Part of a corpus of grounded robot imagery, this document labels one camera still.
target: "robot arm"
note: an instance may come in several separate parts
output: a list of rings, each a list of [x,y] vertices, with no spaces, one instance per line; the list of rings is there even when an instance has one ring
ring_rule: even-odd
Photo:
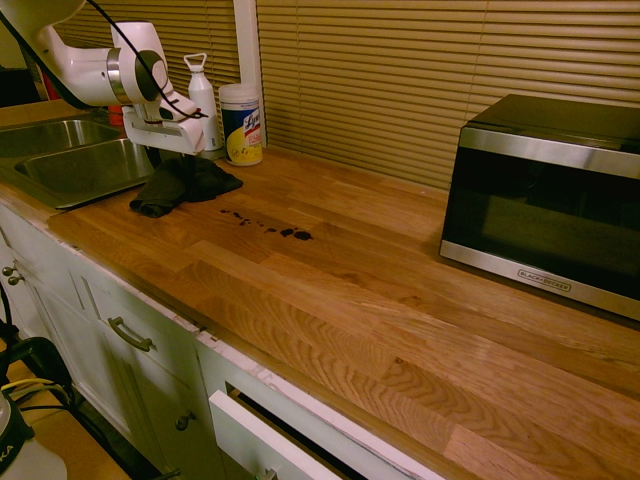
[[[81,49],[64,44],[52,25],[71,18],[84,3],[85,0],[0,0],[0,20],[39,61],[60,95],[72,105],[125,105],[125,130],[132,142],[187,154],[203,150],[202,126],[191,116],[197,107],[173,89],[164,51],[151,23],[118,23],[147,69],[113,27],[113,48]]]

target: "towel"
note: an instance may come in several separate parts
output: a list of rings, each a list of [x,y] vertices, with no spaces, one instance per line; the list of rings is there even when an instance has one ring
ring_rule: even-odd
[[[129,207],[151,218],[166,215],[183,201],[202,202],[242,186],[242,181],[204,158],[185,155],[164,160]]]

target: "window blinds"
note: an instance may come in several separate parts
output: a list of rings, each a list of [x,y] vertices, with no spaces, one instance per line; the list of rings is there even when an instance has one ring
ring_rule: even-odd
[[[269,142],[448,188],[508,93],[640,107],[640,2],[258,0]]]
[[[115,21],[147,20],[154,24],[169,64],[174,88],[187,94],[191,73],[183,57],[209,55],[206,74],[217,90],[240,81],[233,0],[100,0]],[[65,43],[76,47],[110,47],[109,24],[86,4],[70,20],[56,25]]]

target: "white wall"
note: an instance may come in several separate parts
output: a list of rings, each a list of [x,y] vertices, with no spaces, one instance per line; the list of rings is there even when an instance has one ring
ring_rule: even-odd
[[[0,65],[4,68],[27,68],[18,42],[0,23]]]

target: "drawer handle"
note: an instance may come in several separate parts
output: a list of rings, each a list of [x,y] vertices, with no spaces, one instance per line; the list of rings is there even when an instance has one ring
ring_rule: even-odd
[[[153,341],[150,338],[145,338],[144,340],[138,341],[120,330],[120,325],[124,325],[124,320],[122,320],[122,317],[107,318],[107,321],[109,322],[109,326],[112,328],[112,330],[116,332],[118,336],[129,345],[137,348],[138,350],[142,350],[143,352],[151,351]]]
[[[278,475],[276,474],[275,470],[271,469],[263,476],[256,477],[256,480],[278,480]]]

